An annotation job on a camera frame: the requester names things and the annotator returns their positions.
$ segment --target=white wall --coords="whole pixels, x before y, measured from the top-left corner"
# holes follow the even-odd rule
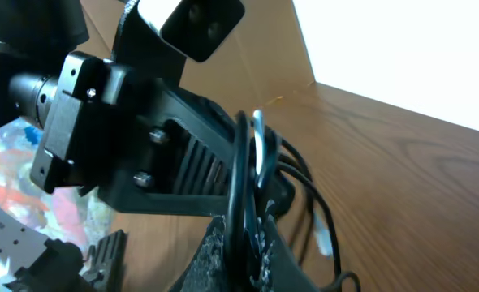
[[[317,82],[479,130],[479,0],[294,0]]]

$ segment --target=wooden surface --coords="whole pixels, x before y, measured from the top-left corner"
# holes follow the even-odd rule
[[[343,267],[364,291],[479,291],[479,132],[317,84],[265,115],[309,162]],[[301,202],[279,223],[285,236]],[[130,237],[124,289],[168,288],[208,222],[119,214],[114,228]],[[331,262],[309,247],[304,271],[325,285]]]

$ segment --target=wood grain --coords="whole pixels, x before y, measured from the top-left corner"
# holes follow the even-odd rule
[[[364,291],[479,291],[479,132],[320,84],[290,92],[265,115],[309,162],[334,214],[343,267]],[[280,221],[285,236],[301,205]],[[124,289],[167,288],[207,222],[118,215],[114,227],[131,237]],[[331,262],[314,240],[309,248],[304,271],[323,286]]]

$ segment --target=robotic arm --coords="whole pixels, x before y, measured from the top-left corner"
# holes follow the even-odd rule
[[[55,31],[64,41],[34,40],[57,48],[44,58],[54,62],[37,60],[28,52],[33,46],[22,45],[24,38],[2,34],[6,42],[0,49],[0,65],[14,66],[0,67],[0,92],[6,92],[0,97],[5,113],[0,122],[21,115],[43,130],[31,180],[49,194],[56,187],[77,187],[79,195],[85,195],[98,187],[97,196],[122,213],[215,217],[172,291],[340,291],[345,278],[353,279],[360,290],[356,275],[341,269],[330,210],[300,154],[264,124],[261,111],[252,118],[239,112],[233,121],[219,105],[178,87],[185,58],[206,60],[240,21],[244,13],[240,1],[178,0],[167,11],[156,2],[127,3],[112,60],[65,53],[71,46],[64,44],[83,41],[83,33],[65,33],[82,31],[73,29],[82,25],[73,25],[77,22],[72,19],[66,21],[71,25]],[[72,7],[78,4],[68,1]],[[84,22],[77,9],[63,13]],[[276,221],[287,213],[295,194],[284,173],[304,185],[310,215],[314,200],[325,214],[335,271],[334,283],[325,288],[315,287],[306,277],[278,233]],[[3,215],[0,222],[8,222]],[[24,227],[18,224],[10,223],[12,227],[0,234],[22,235],[17,229]],[[17,290],[14,283],[24,283],[31,290],[89,290],[101,287],[96,282],[114,283],[108,279],[117,277],[122,252],[107,259],[114,263],[108,274],[97,270],[97,263],[107,260],[95,260],[96,268],[82,278],[78,249],[29,234],[24,247],[33,256],[8,264],[6,274],[14,278],[9,288]],[[110,238],[102,240],[121,251],[122,232]],[[13,247],[6,241],[1,245]],[[22,246],[9,249],[13,252],[8,257],[0,253],[0,263],[23,256]],[[65,282],[49,283],[42,277],[49,269],[34,267],[62,263],[61,256],[49,257],[61,252],[70,252],[73,256],[68,259],[77,260],[71,260],[62,275]],[[27,281],[25,271],[39,273],[32,273],[35,281]]]

